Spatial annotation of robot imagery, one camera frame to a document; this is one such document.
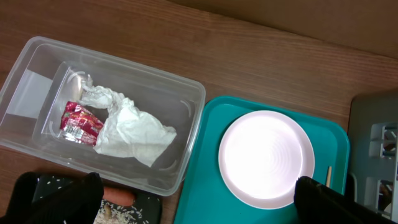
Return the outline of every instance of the wood grain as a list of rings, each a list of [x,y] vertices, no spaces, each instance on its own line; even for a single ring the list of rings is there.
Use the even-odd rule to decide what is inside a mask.
[[[24,44],[45,36],[143,63],[233,95],[330,119],[347,128],[358,93],[398,86],[398,61],[164,0],[2,0],[0,81]],[[23,172],[82,175],[0,149],[0,215]],[[164,198],[172,223],[180,190]]]

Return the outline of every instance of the round plate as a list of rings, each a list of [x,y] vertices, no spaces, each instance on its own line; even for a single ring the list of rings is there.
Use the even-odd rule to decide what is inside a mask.
[[[296,180],[312,177],[315,158],[307,134],[294,120],[255,111],[227,129],[218,164],[235,197],[252,207],[275,209],[293,202]]]

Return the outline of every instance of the red wrapper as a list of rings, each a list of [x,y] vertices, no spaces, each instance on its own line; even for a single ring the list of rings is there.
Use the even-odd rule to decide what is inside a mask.
[[[69,141],[95,146],[104,124],[82,105],[68,102],[63,112],[61,135]]]

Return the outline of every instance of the crumpled tissue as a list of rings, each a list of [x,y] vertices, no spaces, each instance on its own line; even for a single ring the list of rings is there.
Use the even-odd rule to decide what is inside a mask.
[[[90,76],[82,81],[82,87],[81,105],[107,109],[109,113],[94,146],[97,153],[135,157],[151,167],[176,137],[173,127],[166,127],[151,114],[139,111],[122,93],[93,86]]]

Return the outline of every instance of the plastic bin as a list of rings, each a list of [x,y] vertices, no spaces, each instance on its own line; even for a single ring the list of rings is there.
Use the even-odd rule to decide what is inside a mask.
[[[141,111],[176,129],[177,137],[152,167],[59,137],[66,102],[80,98],[87,74],[94,85],[124,93]],[[1,145],[164,196],[183,178],[205,103],[198,82],[43,37],[28,41],[0,96]],[[106,110],[89,110],[105,121]]]

